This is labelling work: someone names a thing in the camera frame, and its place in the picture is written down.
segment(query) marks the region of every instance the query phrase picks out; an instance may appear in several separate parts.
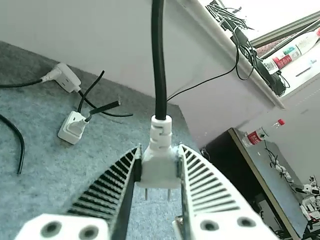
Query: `white wall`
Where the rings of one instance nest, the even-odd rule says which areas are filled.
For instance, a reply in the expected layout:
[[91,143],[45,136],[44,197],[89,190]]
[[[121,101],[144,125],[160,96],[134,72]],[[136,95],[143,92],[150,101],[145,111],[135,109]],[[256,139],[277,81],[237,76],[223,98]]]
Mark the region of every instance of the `white wall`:
[[287,98],[285,105],[286,111],[274,108],[240,129],[253,131],[284,119],[285,125],[273,132],[269,140],[278,145],[302,183],[307,184],[311,175],[320,180],[320,74],[294,97]]
[[[2,0],[0,40],[153,96],[151,0]],[[168,95],[232,68],[217,45],[174,0],[164,12]],[[272,104],[235,73],[175,98],[199,146]]]

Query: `power cord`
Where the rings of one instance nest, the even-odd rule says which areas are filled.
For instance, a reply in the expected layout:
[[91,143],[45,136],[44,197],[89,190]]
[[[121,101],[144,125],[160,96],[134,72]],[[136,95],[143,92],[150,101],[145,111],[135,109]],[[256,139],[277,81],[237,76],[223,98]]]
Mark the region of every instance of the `power cord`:
[[106,104],[106,105],[104,105],[104,106],[95,108],[95,109],[93,109],[93,110],[91,110],[91,111],[89,112],[89,116],[85,119],[85,121],[88,123],[88,122],[91,120],[91,118],[92,118],[92,116],[93,116],[94,114],[99,114],[99,113],[101,113],[101,112],[103,112],[103,111],[106,111],[106,110],[109,110],[109,109],[113,109],[113,108],[119,107],[120,105],[121,105],[121,102],[120,102],[120,101],[114,101],[114,102],[111,102],[111,103]]
[[[80,90],[78,92],[80,94],[81,97],[84,96],[84,93]],[[84,98],[84,101],[90,106],[92,107],[93,109],[97,109],[98,107],[93,105],[92,102],[90,102],[86,97]],[[133,114],[132,113],[128,113],[128,114],[113,114],[113,113],[109,113],[109,112],[105,112],[105,111],[102,111],[100,112],[101,114],[104,114],[104,115],[107,115],[107,116],[111,116],[111,117],[116,117],[116,118],[125,118],[125,117],[132,117]]]
[[[94,109],[97,109],[97,107],[91,103],[87,98],[86,96],[88,95],[88,93],[92,90],[92,88],[101,80],[102,76],[105,74],[105,71],[102,71],[99,75],[99,77],[91,84],[91,86],[85,91],[85,93],[83,93],[81,90],[78,92],[81,96],[81,101],[79,103],[79,106],[78,106],[78,109],[77,109],[77,112],[78,113],[81,113],[81,110],[82,110],[82,105],[84,103],[84,101],[89,104],[92,108]],[[107,115],[107,116],[111,116],[111,117],[118,117],[118,118],[124,118],[124,117],[131,117],[133,116],[132,113],[130,114],[112,114],[112,113],[108,113],[108,112],[105,112],[104,110],[102,110],[100,113],[104,114],[104,115]]]
[[[231,32],[232,32],[233,36],[234,36],[235,38],[237,38],[235,31],[232,29],[231,26],[230,26],[230,28],[231,28]],[[225,72],[225,73],[223,73],[223,74],[220,74],[220,75],[218,75],[218,76],[209,78],[208,80],[202,81],[202,82],[200,82],[200,83],[198,83],[198,84],[196,84],[196,85],[194,85],[194,86],[188,87],[188,88],[186,88],[186,89],[184,89],[184,90],[182,90],[182,91],[179,91],[179,92],[171,95],[171,96],[167,99],[167,102],[170,101],[171,99],[175,98],[176,96],[178,96],[178,95],[180,95],[180,94],[183,94],[183,93],[185,93],[185,92],[187,92],[187,91],[189,91],[189,90],[191,90],[191,89],[194,89],[194,88],[196,88],[196,87],[198,87],[198,86],[200,86],[200,85],[202,85],[202,84],[205,84],[205,83],[207,83],[207,82],[209,82],[209,81],[211,81],[211,80],[218,79],[218,78],[220,78],[220,77],[223,77],[223,76],[231,73],[234,69],[237,68],[237,65],[238,65],[238,62],[239,62],[239,58],[240,58],[239,49],[238,49],[238,47],[236,47],[235,65],[234,65],[229,71],[227,71],[227,72]]]
[[11,89],[11,88],[21,88],[21,87],[27,87],[35,84],[41,83],[42,80],[35,80],[31,82],[26,82],[26,83],[19,83],[19,84],[0,84],[0,89]]
[[164,0],[153,0],[151,7],[151,44],[155,88],[155,118],[167,118],[167,86],[163,51]]
[[18,130],[18,128],[7,118],[5,118],[3,115],[0,114],[0,120],[3,121],[9,128],[13,130],[13,132],[17,135],[20,141],[20,159],[19,159],[19,165],[17,174],[21,174],[22,166],[24,164],[24,157],[25,157],[25,141],[21,134],[21,132]]
[[91,84],[91,86],[85,91],[85,93],[83,94],[77,112],[81,113],[81,109],[82,109],[82,104],[84,103],[84,100],[86,98],[86,96],[88,95],[88,93],[91,91],[91,89],[101,80],[102,76],[105,74],[105,71],[103,70],[100,75],[98,76],[98,78]]

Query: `bottle label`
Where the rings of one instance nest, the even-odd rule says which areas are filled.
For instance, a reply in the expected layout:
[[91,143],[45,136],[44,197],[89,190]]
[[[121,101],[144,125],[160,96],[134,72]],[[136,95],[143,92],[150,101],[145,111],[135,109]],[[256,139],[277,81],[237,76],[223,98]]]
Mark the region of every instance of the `bottle label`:
[[266,137],[267,137],[267,134],[265,133],[262,127],[260,127],[259,129],[247,135],[247,138],[249,139],[250,143],[252,143],[253,145],[258,144],[261,141],[265,140]]
[[279,69],[272,57],[268,57],[267,59],[263,60],[262,64],[268,70],[270,75],[274,74]]
[[282,69],[285,65],[289,64],[293,60],[296,60],[301,56],[299,49],[296,46],[290,46],[279,51],[275,56],[272,57],[272,60],[278,66],[279,69]]

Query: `plastic bottle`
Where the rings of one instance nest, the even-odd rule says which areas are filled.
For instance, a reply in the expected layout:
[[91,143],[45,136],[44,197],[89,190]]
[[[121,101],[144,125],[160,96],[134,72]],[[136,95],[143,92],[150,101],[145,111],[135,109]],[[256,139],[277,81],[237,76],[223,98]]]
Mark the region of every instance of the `plastic bottle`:
[[279,119],[276,123],[271,126],[262,126],[257,130],[245,135],[242,138],[242,142],[246,147],[250,147],[252,145],[256,145],[261,141],[265,140],[266,137],[269,137],[274,130],[279,128],[280,126],[284,125],[285,121]]
[[262,64],[270,75],[274,74],[279,69],[282,69],[312,49],[319,38],[320,28],[315,31],[306,32],[263,60]]

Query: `power plug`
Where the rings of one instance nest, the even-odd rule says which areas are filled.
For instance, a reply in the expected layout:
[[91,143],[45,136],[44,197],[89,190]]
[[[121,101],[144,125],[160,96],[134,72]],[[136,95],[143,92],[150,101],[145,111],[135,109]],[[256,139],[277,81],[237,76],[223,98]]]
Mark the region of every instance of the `power plug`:
[[41,77],[42,82],[55,80],[68,93],[80,91],[81,81],[77,75],[65,64],[58,63],[47,75]]
[[82,116],[81,113],[72,111],[64,120],[58,132],[58,137],[75,145],[81,139],[85,127],[88,124],[85,119],[86,118]]
[[142,155],[141,188],[176,189],[181,185],[178,178],[178,147],[172,147],[172,118],[151,118],[150,142]]

